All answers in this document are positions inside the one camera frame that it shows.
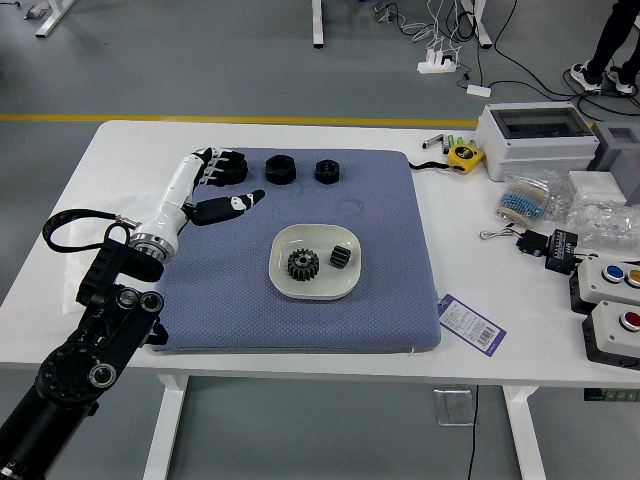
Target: black pants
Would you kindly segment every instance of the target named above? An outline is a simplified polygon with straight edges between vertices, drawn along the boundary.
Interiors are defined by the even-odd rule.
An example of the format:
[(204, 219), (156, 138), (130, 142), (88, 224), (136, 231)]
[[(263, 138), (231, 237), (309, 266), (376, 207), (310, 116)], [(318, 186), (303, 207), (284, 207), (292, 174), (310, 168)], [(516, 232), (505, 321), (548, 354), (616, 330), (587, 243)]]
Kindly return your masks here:
[[(611, 16), (602, 30), (596, 53), (589, 62), (590, 75), (601, 75), (613, 54), (627, 40), (640, 13), (640, 0), (618, 0), (611, 10)], [(633, 55), (622, 64), (622, 73), (625, 75), (635, 77), (638, 71), (640, 71), (640, 37)]]

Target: barcode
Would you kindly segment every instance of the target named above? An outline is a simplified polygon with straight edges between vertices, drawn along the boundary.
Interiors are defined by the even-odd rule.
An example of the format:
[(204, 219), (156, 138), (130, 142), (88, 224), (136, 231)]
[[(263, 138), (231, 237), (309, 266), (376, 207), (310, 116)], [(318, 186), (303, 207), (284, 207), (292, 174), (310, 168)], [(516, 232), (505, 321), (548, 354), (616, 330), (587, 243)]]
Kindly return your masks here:
[(495, 333), (496, 331), (493, 328), (485, 327), (484, 332), (482, 332), (482, 335), (480, 335), (480, 338), (478, 338), (478, 343), (483, 347), (486, 347), (491, 341), (491, 339), (493, 338), (493, 336), (495, 335)]

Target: yellow floor line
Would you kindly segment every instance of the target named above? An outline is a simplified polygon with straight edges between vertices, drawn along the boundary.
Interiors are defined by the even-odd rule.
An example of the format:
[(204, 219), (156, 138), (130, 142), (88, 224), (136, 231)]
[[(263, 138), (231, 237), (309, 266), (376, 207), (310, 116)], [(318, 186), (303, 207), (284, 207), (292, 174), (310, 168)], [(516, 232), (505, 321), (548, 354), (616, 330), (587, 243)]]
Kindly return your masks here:
[(380, 127), (475, 128), (477, 120), (413, 118), (327, 118), (327, 117), (223, 117), (175, 115), (40, 115), (0, 114), (1, 122), (108, 122), (110, 120), (201, 123), (259, 123), (267, 125), (350, 125)]

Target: blue button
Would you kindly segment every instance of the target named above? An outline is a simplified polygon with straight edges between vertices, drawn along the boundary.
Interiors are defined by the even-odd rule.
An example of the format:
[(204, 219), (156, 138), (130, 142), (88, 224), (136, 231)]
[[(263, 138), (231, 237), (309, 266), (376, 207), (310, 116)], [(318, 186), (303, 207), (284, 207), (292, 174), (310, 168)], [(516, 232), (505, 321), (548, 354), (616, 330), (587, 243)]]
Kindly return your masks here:
[(602, 276), (609, 282), (620, 283), (624, 278), (624, 272), (620, 267), (609, 265), (602, 271)]

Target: sneaker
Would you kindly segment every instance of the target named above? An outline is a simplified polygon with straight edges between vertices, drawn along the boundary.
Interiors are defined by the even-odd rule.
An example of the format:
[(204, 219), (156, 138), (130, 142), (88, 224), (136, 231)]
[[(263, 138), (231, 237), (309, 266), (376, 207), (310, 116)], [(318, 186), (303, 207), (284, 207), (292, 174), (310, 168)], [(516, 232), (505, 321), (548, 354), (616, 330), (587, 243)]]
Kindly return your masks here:
[(615, 84), (618, 93), (622, 95), (633, 95), (634, 89), (636, 88), (635, 77), (625, 75), (620, 67), (611, 67), (609, 73), (607, 73), (607, 77)]
[(571, 77), (582, 85), (585, 92), (600, 93), (602, 90), (602, 75), (592, 77), (587, 72), (587, 62), (584, 64), (576, 63), (571, 67)]

